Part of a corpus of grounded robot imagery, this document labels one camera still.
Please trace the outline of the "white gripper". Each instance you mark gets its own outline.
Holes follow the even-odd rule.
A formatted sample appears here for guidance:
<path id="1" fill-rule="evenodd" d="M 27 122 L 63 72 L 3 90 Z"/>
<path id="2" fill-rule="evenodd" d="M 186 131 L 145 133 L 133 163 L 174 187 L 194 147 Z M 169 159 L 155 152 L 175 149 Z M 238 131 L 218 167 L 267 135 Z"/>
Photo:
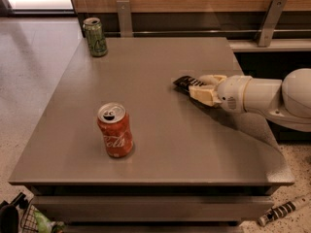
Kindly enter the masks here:
<path id="1" fill-rule="evenodd" d="M 230 113 L 245 113 L 244 93 L 251 76 L 203 75 L 199 79 L 206 85 L 191 85 L 189 91 L 192 99 L 209 107 L 221 104 Z"/>

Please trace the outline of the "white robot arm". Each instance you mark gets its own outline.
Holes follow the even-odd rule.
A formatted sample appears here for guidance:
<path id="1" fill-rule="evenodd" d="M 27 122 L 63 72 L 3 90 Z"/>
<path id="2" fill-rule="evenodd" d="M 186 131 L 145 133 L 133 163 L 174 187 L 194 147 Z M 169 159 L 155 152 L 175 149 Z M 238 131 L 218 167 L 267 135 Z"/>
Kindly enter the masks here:
<path id="1" fill-rule="evenodd" d="M 311 69 L 290 72 L 283 80 L 252 76 L 205 75 L 190 85 L 190 97 L 230 113 L 253 113 L 302 132 L 311 131 Z"/>

